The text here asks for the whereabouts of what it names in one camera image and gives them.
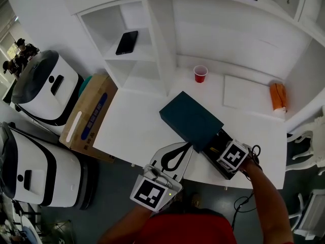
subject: cable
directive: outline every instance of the cable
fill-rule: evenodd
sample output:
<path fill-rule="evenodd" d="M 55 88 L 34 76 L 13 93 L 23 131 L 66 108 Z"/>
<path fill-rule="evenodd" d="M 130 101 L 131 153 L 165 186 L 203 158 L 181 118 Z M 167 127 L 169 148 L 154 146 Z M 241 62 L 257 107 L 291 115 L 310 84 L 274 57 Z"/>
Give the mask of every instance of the cable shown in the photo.
<path fill-rule="evenodd" d="M 259 145 L 255 145 L 255 146 L 253 146 L 252 148 L 250 148 L 250 147 L 247 147 L 247 148 L 248 148 L 248 150 L 249 150 L 249 152 L 250 152 L 250 154 L 251 154 L 251 159 L 254 161 L 255 165 L 256 165 L 260 170 L 262 170 L 261 166 L 259 165 L 259 160 L 258 160 L 258 156 L 259 156 L 260 153 L 261 153 L 261 147 L 260 147 Z M 244 171 L 242 171 L 242 173 L 246 176 L 247 180 L 250 181 L 250 178 L 249 178 L 249 176 L 248 176 L 248 173 L 247 173 L 247 172 L 244 172 Z M 237 216 L 237 213 L 242 213 L 242 214 L 244 214 L 244 213 L 247 213 L 247 212 L 250 212 L 250 211 L 256 210 L 256 207 L 255 207 L 254 209 L 245 210 L 245 211 L 240 211 L 241 207 L 242 207 L 244 204 L 248 203 L 249 200 L 250 200 L 250 198 L 253 197 L 253 195 L 254 195 L 254 191 L 252 191 L 252 193 L 250 194 L 249 197 L 247 197 L 247 196 L 242 196 L 242 197 L 239 197 L 239 198 L 234 202 L 235 214 L 234 214 L 233 223 L 232 223 L 232 229 L 233 229 L 233 231 L 234 231 L 234 228 L 235 228 L 235 222 L 236 222 L 236 216 Z M 236 203 L 237 203 L 240 199 L 243 199 L 243 198 L 245 198 L 245 200 L 244 200 L 241 204 L 239 204 L 239 206 L 236 208 Z"/>

